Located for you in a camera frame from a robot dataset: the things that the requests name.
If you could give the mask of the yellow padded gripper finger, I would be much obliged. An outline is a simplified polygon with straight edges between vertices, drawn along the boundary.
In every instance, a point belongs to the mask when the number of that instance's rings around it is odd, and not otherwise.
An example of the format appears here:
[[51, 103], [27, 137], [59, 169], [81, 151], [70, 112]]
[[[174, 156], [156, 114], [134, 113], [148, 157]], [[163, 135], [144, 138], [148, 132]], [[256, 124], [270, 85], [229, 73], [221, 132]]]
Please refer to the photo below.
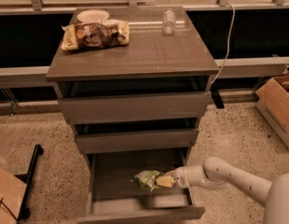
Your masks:
[[156, 178], [156, 184], [159, 187], [172, 188], [176, 181], [173, 178], [173, 171], [169, 171], [163, 175]]

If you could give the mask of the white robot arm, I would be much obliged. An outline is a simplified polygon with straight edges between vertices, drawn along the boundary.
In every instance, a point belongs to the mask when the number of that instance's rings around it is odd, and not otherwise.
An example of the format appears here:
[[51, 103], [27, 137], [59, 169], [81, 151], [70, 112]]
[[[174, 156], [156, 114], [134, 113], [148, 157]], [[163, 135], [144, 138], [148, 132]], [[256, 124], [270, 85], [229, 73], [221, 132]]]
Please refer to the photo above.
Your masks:
[[156, 178], [159, 187], [180, 189], [224, 189], [227, 183], [265, 208], [263, 224], [289, 224], [289, 173], [268, 181], [209, 157], [202, 165], [182, 166]]

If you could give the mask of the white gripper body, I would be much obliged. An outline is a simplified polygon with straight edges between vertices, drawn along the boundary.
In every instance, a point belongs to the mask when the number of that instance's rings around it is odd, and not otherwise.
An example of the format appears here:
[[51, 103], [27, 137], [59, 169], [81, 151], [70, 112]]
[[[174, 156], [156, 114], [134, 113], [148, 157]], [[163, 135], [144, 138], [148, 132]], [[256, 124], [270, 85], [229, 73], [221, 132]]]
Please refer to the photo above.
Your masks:
[[172, 174], [175, 186], [187, 189], [199, 183], [199, 169], [197, 166], [183, 166], [175, 169]]

